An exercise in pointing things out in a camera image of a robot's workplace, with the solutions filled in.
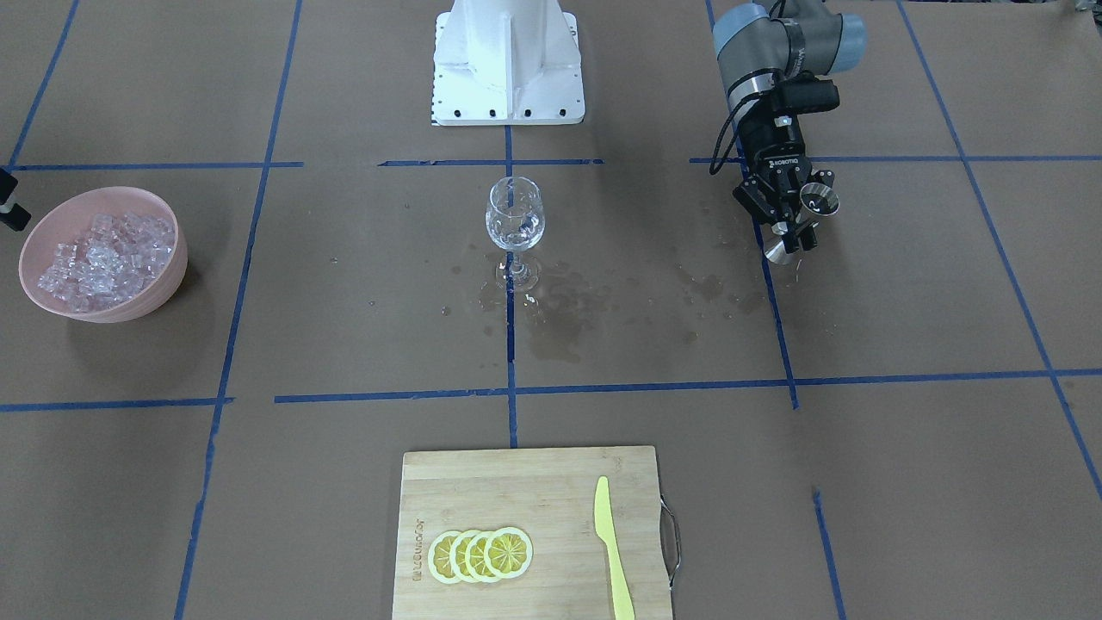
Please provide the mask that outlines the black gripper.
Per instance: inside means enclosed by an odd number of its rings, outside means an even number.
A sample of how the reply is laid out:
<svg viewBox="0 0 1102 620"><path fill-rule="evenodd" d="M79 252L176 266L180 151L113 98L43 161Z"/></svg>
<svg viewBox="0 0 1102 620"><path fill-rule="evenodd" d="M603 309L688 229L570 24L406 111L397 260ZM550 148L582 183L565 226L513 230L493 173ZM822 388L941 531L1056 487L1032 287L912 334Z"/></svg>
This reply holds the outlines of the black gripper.
<svg viewBox="0 0 1102 620"><path fill-rule="evenodd" d="M769 94L756 101L741 118L741 149L747 176L733 189L734 199L760 226L790 232L790 250L815 248L815 225L838 213L834 177L810 177L799 116L775 116Z"/></svg>

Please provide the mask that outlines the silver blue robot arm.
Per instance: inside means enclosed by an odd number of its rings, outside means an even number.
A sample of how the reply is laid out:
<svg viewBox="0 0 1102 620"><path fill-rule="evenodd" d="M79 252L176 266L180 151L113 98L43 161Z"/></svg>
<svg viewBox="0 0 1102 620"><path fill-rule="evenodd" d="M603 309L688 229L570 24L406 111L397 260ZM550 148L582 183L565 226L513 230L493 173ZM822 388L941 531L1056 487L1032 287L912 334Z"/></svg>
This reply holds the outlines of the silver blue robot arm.
<svg viewBox="0 0 1102 620"><path fill-rule="evenodd" d="M771 229L764 255L790 263L814 250L820 220L839 211L834 173L810 161L800 118L838 109L832 76L858 66L869 32L862 17L822 1L749 1L720 17L712 35L728 115L709 172L743 153L734 199Z"/></svg>

